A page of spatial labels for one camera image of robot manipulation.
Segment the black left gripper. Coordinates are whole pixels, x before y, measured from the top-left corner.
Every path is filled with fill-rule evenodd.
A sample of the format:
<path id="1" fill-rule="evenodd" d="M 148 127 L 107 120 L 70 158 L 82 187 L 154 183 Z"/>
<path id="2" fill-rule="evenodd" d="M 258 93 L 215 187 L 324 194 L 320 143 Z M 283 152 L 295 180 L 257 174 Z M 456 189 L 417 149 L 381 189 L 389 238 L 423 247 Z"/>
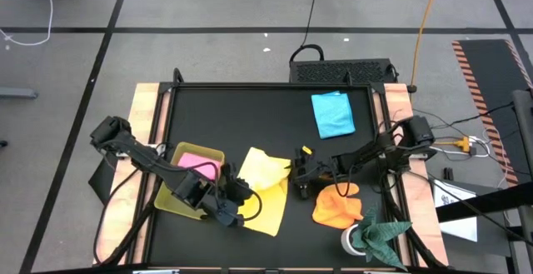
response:
<path id="1" fill-rule="evenodd" d="M 219 181 L 206 183 L 208 188 L 206 199 L 207 214 L 216 213 L 221 207 L 228 208 L 231 203 L 240 207 L 253 194 L 253 190 L 247 182 L 237 177 L 234 163 L 223 165 L 223 177 L 222 183 Z M 228 214 L 226 212 L 218 212 L 216 219 L 226 227 L 242 227 L 245 222 L 243 215 Z"/>

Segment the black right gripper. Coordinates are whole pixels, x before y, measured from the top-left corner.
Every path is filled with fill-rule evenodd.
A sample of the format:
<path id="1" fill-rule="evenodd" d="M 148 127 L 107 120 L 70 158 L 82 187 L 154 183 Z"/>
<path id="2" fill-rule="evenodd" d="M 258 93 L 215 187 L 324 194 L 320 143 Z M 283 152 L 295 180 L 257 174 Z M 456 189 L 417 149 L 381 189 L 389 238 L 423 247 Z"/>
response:
<path id="1" fill-rule="evenodd" d="M 294 159 L 294 166 L 304 166 L 312 157 L 312 150 L 307 146 L 302 146 L 296 149 L 296 157 Z M 310 179 L 312 181 L 334 181 L 337 182 L 338 169 L 333 162 L 317 162 L 310 171 Z M 309 198 L 309 181 L 296 181 L 296 188 L 299 191 L 299 197 L 302 200 Z"/>

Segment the yellow microfiber towel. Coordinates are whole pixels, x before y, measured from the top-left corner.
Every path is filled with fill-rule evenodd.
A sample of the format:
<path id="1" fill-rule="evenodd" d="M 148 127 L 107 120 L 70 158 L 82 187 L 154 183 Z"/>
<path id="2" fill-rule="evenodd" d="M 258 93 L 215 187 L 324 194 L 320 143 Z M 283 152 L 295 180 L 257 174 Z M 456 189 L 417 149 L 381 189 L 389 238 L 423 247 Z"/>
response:
<path id="1" fill-rule="evenodd" d="M 262 200 L 258 216 L 244 222 L 244 227 L 275 237 L 280 230 L 288 193 L 289 159 L 270 157 L 251 147 L 239 171 L 243 179 Z"/>

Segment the orange microfiber towel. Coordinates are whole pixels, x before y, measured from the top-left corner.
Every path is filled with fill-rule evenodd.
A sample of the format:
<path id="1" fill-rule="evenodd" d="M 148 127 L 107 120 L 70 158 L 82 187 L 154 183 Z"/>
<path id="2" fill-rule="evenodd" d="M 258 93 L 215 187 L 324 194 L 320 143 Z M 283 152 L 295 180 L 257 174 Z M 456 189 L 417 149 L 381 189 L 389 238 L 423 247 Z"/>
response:
<path id="1" fill-rule="evenodd" d="M 359 187 L 352 182 L 325 187 L 316 198 L 312 220 L 336 229 L 346 229 L 362 220 L 364 217 L 361 199 L 353 197 L 359 191 Z"/>

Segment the pink microfiber towel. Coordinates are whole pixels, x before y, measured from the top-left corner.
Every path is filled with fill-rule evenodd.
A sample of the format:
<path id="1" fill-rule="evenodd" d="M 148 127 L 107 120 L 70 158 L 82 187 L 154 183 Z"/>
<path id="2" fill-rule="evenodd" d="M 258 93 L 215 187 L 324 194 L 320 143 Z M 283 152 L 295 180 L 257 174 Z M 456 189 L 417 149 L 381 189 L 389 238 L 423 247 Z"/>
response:
<path id="1" fill-rule="evenodd" d="M 194 167 L 198 164 L 204 164 L 204 166 L 198 167 L 197 171 L 199 171 L 204 177 L 213 181 L 217 175 L 215 168 L 211 166 L 211 163 L 214 164 L 217 169 L 220 169 L 219 161 L 185 152 L 178 160 L 177 165 L 179 167 Z"/>

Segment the translucent yellow plastic bin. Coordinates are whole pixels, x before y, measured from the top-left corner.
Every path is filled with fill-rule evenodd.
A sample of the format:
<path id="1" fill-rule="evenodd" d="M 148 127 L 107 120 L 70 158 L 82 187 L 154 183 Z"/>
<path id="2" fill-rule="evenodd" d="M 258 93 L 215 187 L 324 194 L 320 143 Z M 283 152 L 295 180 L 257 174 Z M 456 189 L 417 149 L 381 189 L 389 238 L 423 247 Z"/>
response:
<path id="1" fill-rule="evenodd" d="M 221 165 L 225 162 L 225 155 L 222 151 L 212 149 L 209 147 L 202 147 L 188 142 L 180 142 L 177 144 L 176 150 L 173 154 L 171 164 L 178 166 L 177 162 L 183 153 L 189 152 L 201 157 L 211 158 L 220 162 Z M 202 220 L 207 214 L 202 209 L 194 210 L 187 206 L 184 202 L 179 201 L 172 194 L 170 189 L 163 183 L 157 193 L 155 208 L 164 212 L 174 213 L 180 216 L 189 217 L 195 220 Z"/>

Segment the blue microfiber towel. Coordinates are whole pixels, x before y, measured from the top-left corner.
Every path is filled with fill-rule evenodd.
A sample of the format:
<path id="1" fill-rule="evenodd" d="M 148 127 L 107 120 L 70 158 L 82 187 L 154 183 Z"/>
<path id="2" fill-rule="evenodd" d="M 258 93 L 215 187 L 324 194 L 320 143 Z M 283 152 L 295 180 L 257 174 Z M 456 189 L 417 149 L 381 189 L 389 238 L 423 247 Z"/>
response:
<path id="1" fill-rule="evenodd" d="M 340 137 L 356 131 L 346 93 L 334 91 L 315 94 L 311 96 L 311 104 L 320 139 Z"/>

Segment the green artificial plant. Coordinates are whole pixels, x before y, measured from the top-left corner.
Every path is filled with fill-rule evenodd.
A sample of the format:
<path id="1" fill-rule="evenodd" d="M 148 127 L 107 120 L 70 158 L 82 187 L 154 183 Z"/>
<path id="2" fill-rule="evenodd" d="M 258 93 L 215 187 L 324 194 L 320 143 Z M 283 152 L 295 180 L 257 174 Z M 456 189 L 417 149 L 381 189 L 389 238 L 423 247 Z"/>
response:
<path id="1" fill-rule="evenodd" d="M 373 257 L 388 266 L 407 271 L 388 242 L 411 228 L 411 222 L 377 222 L 376 207 L 369 208 L 356 230 L 351 234 L 351 246 L 366 254 L 369 262 Z"/>

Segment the black computer case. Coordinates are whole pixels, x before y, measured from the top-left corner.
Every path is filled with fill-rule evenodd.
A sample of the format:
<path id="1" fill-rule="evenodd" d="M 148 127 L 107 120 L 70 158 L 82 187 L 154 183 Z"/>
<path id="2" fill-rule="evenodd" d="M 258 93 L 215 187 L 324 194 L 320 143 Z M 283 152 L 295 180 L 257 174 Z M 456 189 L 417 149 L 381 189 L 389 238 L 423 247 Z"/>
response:
<path id="1" fill-rule="evenodd" d="M 399 73 L 389 59 L 356 59 L 290 62 L 290 82 L 344 83 L 345 73 L 351 73 L 354 84 L 398 82 Z"/>

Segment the light wooden board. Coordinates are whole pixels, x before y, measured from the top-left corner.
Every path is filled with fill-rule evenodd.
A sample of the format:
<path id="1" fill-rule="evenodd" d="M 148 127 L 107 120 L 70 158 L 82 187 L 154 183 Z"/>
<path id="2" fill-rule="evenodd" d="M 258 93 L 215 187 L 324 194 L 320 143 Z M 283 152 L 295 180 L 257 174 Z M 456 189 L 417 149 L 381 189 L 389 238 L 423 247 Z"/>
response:
<path id="1" fill-rule="evenodd" d="M 158 83 L 136 86 L 128 121 L 132 134 L 143 144 L 161 145 L 170 92 Z M 117 162 L 112 181 L 113 196 L 106 205 L 98 229 L 94 252 L 100 262 L 108 259 L 126 236 L 132 224 L 155 192 L 156 177 L 138 172 L 128 158 Z"/>
<path id="2" fill-rule="evenodd" d="M 398 121 L 413 116 L 405 84 L 386 83 L 386 103 L 391 120 Z M 435 258 L 448 266 L 445 244 L 441 234 L 431 184 L 427 181 L 426 163 L 410 160 L 411 170 L 402 176 L 403 190 L 413 229 Z"/>

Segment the black flat panel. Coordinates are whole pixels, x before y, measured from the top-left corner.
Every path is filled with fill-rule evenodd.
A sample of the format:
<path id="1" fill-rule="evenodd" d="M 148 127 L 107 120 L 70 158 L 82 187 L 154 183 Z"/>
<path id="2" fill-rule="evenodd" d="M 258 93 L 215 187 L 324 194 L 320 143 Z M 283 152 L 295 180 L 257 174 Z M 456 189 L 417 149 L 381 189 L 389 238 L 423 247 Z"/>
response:
<path id="1" fill-rule="evenodd" d="M 89 186 L 95 192 L 102 204 L 105 204 L 112 191 L 112 183 L 120 157 L 107 154 L 98 164 L 96 170 L 88 180 Z"/>

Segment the white printed sign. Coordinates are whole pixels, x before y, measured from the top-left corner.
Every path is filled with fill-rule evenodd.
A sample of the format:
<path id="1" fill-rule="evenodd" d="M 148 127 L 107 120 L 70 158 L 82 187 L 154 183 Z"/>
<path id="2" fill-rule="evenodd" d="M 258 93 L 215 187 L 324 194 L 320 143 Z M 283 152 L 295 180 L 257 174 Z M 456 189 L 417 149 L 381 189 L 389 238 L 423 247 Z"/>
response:
<path id="1" fill-rule="evenodd" d="M 456 187 L 438 180 L 434 180 L 433 182 L 433 198 L 436 207 L 443 207 L 476 196 L 474 192 L 461 187 Z M 476 217 L 440 222 L 440 229 L 445 234 L 454 237 L 459 237 L 471 242 L 478 241 Z"/>

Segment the black beam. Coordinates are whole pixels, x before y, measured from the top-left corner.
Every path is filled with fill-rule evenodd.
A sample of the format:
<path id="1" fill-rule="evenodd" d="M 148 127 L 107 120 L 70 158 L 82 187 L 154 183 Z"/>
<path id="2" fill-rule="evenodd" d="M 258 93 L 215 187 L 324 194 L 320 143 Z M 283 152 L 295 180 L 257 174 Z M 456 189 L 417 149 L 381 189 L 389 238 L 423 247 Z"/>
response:
<path id="1" fill-rule="evenodd" d="M 436 214 L 439 222 L 449 222 L 527 205 L 533 205 L 533 182 L 438 207 Z"/>

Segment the large striped-edge black floor mat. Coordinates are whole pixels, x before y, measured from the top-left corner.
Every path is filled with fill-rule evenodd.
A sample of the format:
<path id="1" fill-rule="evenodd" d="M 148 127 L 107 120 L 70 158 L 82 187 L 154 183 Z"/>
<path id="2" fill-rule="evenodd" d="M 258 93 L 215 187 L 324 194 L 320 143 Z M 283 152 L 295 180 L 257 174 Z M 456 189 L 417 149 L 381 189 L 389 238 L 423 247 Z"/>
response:
<path id="1" fill-rule="evenodd" d="M 483 137 L 505 175 L 499 187 L 529 182 L 531 174 L 519 133 L 512 93 L 533 86 L 511 42 L 504 39 L 452 43 L 459 67 L 480 114 Z"/>

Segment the black aluminium table frame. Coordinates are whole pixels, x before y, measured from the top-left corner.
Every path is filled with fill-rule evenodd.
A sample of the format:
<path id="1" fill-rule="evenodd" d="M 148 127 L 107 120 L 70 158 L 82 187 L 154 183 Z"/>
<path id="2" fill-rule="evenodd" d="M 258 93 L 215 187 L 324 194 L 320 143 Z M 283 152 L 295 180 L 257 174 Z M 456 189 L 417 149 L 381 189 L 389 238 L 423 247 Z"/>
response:
<path id="1" fill-rule="evenodd" d="M 341 84 L 350 101 L 356 130 L 320 139 L 311 96 L 334 85 L 251 82 L 163 82 L 159 85 L 150 138 L 190 142 L 224 153 L 241 165 L 251 147 L 274 157 L 293 158 L 307 145 L 319 160 L 354 152 L 389 127 L 384 87 Z M 142 242 L 142 260 L 152 267 L 183 272 L 329 272 L 347 274 L 378 268 L 377 260 L 354 257 L 341 247 L 341 233 L 311 218 L 313 199 L 289 187 L 281 227 L 270 237 L 245 227 L 224 227 L 215 220 L 193 220 L 155 210 Z"/>

